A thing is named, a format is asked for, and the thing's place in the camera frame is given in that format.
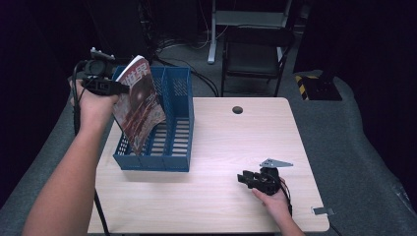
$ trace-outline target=book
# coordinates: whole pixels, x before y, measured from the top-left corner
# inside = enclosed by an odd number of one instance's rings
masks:
[[[147,59],[140,55],[135,57],[116,82],[129,86],[130,91],[119,95],[113,106],[113,116],[132,151],[139,155],[152,128],[166,118],[157,98]]]

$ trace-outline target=table surface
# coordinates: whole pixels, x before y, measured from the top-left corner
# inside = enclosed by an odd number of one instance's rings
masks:
[[[233,113],[234,106],[243,113]],[[111,233],[277,232],[262,203],[237,181],[268,158],[293,163],[278,170],[300,228],[328,230],[328,217],[312,213],[323,203],[285,98],[195,97],[194,113],[190,172],[122,171],[112,156],[121,137],[113,124],[96,179]],[[94,207],[89,233],[102,231]]]

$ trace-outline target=blue plastic basket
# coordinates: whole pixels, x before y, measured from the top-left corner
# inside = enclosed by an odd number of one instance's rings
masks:
[[[114,77],[123,69],[119,67]],[[194,127],[190,69],[151,66],[150,70],[166,120],[152,129],[140,155],[122,135],[113,157],[122,170],[188,172]]]

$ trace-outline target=dark background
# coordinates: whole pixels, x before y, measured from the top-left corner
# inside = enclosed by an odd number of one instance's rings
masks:
[[[141,22],[144,16],[139,14],[139,2],[1,3],[1,205],[53,129],[68,99],[66,79],[78,61],[90,59],[93,46],[126,60],[142,54],[151,61],[153,39],[158,38],[153,33],[168,31],[190,41],[206,30],[196,0],[150,1],[151,6],[146,7],[153,8],[153,21],[149,24]],[[219,7],[229,8],[230,2],[224,1],[225,6]],[[210,27],[208,1],[202,1],[202,8]],[[325,70],[349,17],[360,19],[357,35],[348,45],[349,53],[343,55],[337,75],[352,87],[365,134],[401,180],[415,207],[414,9],[408,2],[316,1],[294,72]]]

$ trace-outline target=table hole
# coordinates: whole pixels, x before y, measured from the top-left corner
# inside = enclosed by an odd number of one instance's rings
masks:
[[[235,107],[233,107],[232,111],[235,114],[241,114],[243,112],[243,108],[240,107],[240,106],[235,106]]]

